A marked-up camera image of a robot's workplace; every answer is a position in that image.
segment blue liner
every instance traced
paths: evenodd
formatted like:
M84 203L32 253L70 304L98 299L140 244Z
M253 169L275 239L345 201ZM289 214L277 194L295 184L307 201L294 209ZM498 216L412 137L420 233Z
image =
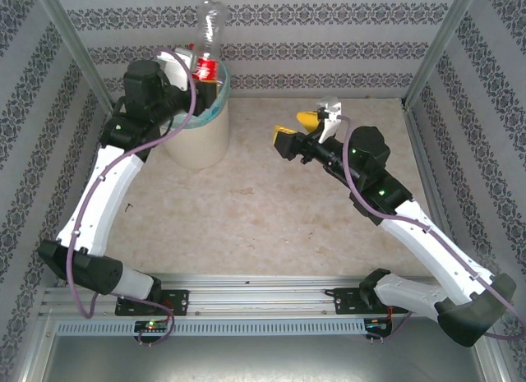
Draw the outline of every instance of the blue liner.
M230 74L228 73L227 67L223 63L221 63L219 66L218 79L223 81L223 85L221 86L221 91L219 92L217 99L215 99L211 107L203 111L201 115L198 117L192 116L190 122L185 126L185 129L203 127L204 125L212 122L212 120L223 110L223 107L227 103L228 97L230 96L230 92L232 90L230 87ZM179 113L173 117L173 125L170 127L170 130L181 126L186 117L187 115L185 113Z

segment ventilation slots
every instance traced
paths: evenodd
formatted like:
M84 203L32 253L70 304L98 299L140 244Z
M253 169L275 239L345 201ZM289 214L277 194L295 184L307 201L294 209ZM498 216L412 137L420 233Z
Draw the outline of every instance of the ventilation slots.
M129 336L133 321L82 320L62 322L58 336ZM172 335L265 336L265 335L345 335L363 334L363 319L327 320L177 320Z

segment black mounting bracket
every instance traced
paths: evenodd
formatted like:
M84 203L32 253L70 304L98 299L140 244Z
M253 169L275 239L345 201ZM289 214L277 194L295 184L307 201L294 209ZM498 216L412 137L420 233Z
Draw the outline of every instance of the black mounting bracket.
M360 288L335 288L325 290L325 295L333 297L336 315L382 315L389 308L383 304L369 306L360 298ZM404 308L393 306L393 314L407 314Z
M190 292L188 292L188 290L162 290L160 300L157 302L172 310L174 316L186 316L189 296ZM115 306L115 315L167 316L166 311L163 311L156 306L147 306L120 297L117 299L117 304Z

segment plastic bottle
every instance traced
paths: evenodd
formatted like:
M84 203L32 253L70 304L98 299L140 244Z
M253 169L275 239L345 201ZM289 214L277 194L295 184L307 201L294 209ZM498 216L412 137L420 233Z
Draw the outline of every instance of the plastic bottle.
M228 18L222 2L206 0L197 8L197 39L193 50L197 55L194 78L216 81L221 54L221 34Z

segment beige floor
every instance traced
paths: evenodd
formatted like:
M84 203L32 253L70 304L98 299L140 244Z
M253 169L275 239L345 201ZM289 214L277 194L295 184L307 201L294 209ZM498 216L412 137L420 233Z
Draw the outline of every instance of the beige floor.
M162 146L152 151L107 255L148 273L363 276L383 267L429 275L318 163L288 162L274 150L274 125L302 130L296 113L316 109L315 99L230 99L229 109L230 148L214 167L190 171ZM380 128L392 151L387 168L425 205L399 101L346 99L343 111Z

